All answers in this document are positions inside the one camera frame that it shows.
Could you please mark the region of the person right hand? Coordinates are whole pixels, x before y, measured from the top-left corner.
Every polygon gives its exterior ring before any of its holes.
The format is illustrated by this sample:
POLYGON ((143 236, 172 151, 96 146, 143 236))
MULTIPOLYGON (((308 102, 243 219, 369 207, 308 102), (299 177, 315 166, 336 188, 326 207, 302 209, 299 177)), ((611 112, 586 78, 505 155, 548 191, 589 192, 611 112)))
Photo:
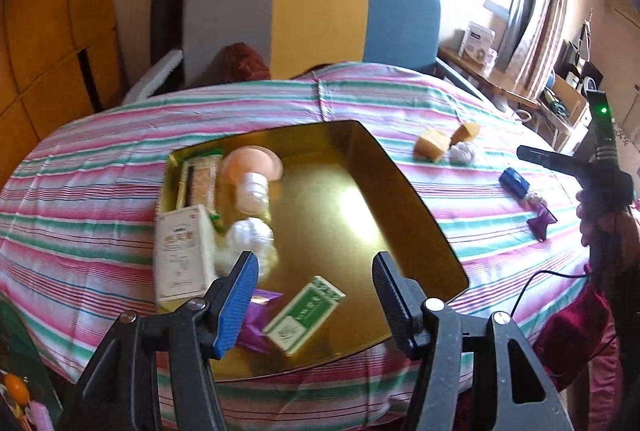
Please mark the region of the person right hand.
POLYGON ((579 232, 582 247, 590 247, 598 241, 600 232, 605 231, 608 215, 604 214, 590 191, 581 190, 577 193, 578 206, 576 216, 580 220, 579 232))

